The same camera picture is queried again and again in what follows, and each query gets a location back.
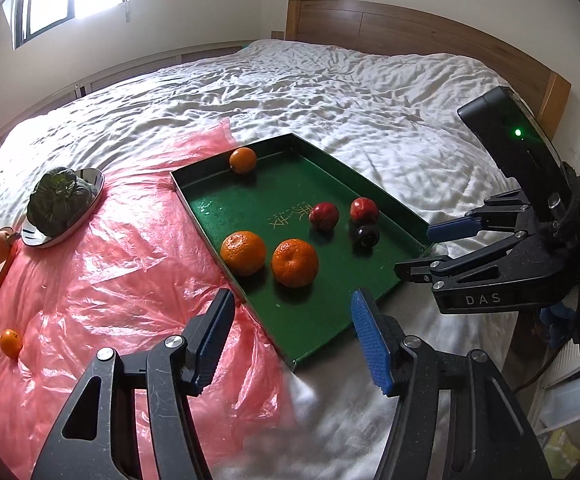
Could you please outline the green leafy vegetable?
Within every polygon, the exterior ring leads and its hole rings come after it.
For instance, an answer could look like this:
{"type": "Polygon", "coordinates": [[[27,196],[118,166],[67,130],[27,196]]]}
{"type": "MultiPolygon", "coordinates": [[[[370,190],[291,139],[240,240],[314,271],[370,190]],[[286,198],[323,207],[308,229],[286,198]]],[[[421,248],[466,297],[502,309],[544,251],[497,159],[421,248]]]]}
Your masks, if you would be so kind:
{"type": "Polygon", "coordinates": [[[29,196],[27,219],[42,234],[56,237],[84,214],[96,197],[96,187],[77,172],[58,167],[46,172],[29,196]]]}

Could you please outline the large bumpy mandarin orange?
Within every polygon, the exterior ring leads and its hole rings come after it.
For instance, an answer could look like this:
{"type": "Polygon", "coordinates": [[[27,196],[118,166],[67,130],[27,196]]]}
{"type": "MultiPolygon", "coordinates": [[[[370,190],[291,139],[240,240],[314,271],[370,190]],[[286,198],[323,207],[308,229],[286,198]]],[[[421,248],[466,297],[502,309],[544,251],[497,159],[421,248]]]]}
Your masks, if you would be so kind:
{"type": "Polygon", "coordinates": [[[281,242],[273,251],[270,264],[275,280],[288,288],[311,284],[319,272],[316,249],[298,238],[281,242]]]}

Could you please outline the white round plate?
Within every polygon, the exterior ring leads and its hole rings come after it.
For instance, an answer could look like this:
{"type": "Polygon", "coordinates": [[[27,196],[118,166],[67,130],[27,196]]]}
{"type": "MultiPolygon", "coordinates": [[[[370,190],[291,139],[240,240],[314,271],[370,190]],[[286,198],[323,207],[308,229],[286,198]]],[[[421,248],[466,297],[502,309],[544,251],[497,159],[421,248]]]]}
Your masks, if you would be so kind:
{"type": "Polygon", "coordinates": [[[20,236],[28,247],[63,242],[92,214],[103,196],[104,174],[96,168],[47,171],[29,195],[20,236]]]}

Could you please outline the dark purple plum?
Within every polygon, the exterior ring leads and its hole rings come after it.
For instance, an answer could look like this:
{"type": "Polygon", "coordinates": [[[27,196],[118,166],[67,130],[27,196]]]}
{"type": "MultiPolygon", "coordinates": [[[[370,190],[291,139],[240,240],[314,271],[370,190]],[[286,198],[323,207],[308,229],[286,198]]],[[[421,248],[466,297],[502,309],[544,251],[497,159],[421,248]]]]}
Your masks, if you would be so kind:
{"type": "Polygon", "coordinates": [[[379,243],[380,231],[375,224],[357,226],[353,232],[353,242],[358,249],[372,249],[379,243]]]}

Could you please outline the red plum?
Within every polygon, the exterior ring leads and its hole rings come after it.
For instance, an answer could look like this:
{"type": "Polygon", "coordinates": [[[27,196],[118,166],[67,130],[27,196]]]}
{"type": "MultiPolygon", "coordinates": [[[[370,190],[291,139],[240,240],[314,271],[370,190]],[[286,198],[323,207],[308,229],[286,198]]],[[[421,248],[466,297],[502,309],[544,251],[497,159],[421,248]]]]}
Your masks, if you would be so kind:
{"type": "Polygon", "coordinates": [[[357,197],[349,206],[349,218],[359,226],[375,224],[379,219],[379,208],[373,200],[367,197],[357,197]]]}
{"type": "Polygon", "coordinates": [[[311,208],[308,220],[315,230],[331,231],[340,219],[340,212],[333,203],[323,202],[311,208]]]}

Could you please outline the wooden headboard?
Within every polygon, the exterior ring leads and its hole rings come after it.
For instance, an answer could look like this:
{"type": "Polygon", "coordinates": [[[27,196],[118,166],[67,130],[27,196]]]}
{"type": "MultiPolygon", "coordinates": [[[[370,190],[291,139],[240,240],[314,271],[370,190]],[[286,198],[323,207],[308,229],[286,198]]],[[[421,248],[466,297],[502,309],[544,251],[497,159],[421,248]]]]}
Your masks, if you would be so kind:
{"type": "Polygon", "coordinates": [[[449,53],[502,76],[552,139],[570,96],[566,78],[495,36],[442,16],[358,0],[289,0],[284,38],[378,55],[449,53]]]}

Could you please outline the smooth orange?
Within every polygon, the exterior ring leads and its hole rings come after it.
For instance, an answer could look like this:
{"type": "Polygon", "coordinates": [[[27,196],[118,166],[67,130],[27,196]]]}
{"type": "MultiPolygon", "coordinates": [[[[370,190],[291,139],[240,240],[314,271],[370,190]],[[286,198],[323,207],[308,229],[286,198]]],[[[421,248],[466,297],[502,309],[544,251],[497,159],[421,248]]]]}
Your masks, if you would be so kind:
{"type": "Polygon", "coordinates": [[[17,360],[23,349],[22,337],[15,331],[7,328],[0,334],[0,349],[11,360],[17,360]]]}
{"type": "Polygon", "coordinates": [[[257,164],[257,155],[251,148],[237,148],[229,156],[230,169],[236,174],[248,174],[257,164]]]}

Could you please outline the pink plastic sheet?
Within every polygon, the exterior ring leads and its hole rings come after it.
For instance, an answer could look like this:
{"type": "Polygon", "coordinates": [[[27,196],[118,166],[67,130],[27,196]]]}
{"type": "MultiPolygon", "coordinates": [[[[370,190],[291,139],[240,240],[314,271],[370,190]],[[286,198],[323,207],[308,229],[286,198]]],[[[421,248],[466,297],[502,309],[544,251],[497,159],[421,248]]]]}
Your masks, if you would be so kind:
{"type": "MultiPolygon", "coordinates": [[[[0,349],[0,458],[17,479],[32,468],[58,412],[101,347],[148,350],[204,312],[227,278],[183,209],[171,170],[231,151],[228,119],[130,148],[106,173],[102,203],[58,246],[17,254],[0,289],[0,333],[22,337],[17,360],[0,349]]],[[[285,422],[281,363],[239,304],[212,385],[191,400],[209,465],[241,453],[285,422]]]]}

